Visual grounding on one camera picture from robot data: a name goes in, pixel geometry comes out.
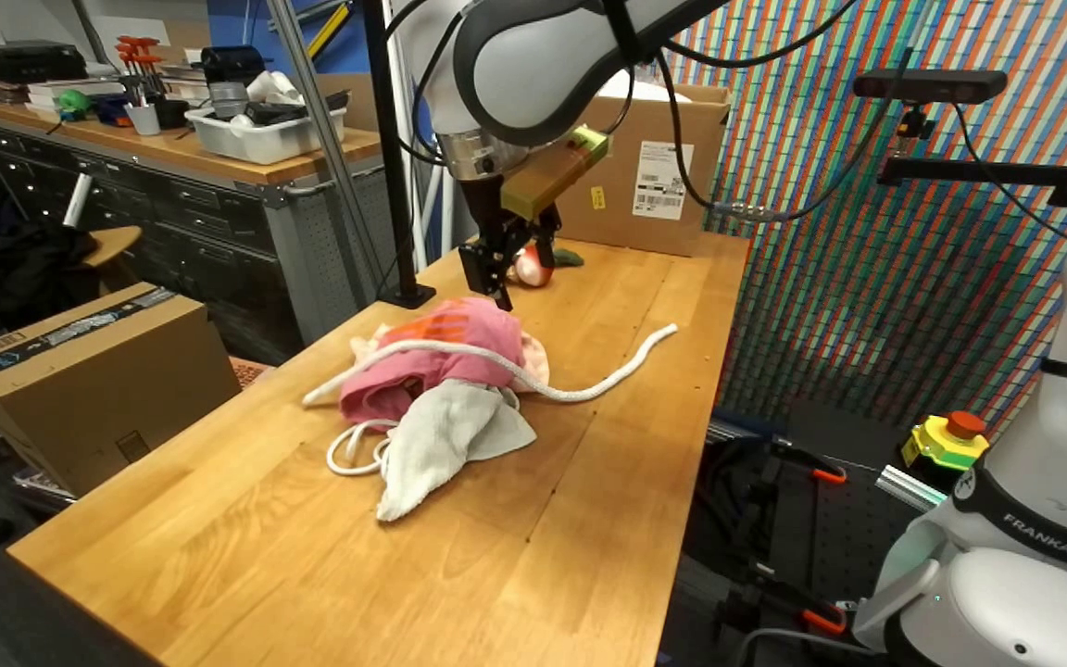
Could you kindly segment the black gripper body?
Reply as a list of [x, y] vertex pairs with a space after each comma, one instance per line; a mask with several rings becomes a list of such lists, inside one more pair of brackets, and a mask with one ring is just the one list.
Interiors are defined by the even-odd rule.
[[460, 191], [479, 227], [479, 232], [460, 246], [462, 278], [473, 294], [487, 298], [496, 306], [511, 306], [506, 268], [525, 246], [550, 252], [550, 242], [560, 232], [560, 210], [546, 206], [537, 217], [518, 217], [505, 210], [501, 179], [462, 183]]

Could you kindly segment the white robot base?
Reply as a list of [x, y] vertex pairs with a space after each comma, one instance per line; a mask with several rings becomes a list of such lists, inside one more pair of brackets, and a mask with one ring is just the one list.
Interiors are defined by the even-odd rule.
[[915, 667], [1067, 667], [1067, 262], [1032, 398], [894, 541], [853, 637]]

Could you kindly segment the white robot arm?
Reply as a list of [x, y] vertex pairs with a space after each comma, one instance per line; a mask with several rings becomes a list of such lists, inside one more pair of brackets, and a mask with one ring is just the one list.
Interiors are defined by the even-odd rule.
[[622, 65], [648, 64], [723, 0], [415, 0], [392, 28], [426, 105], [437, 161], [479, 237], [460, 247], [466, 288], [506, 301], [506, 268], [533, 231], [501, 203], [506, 169], [562, 140]]

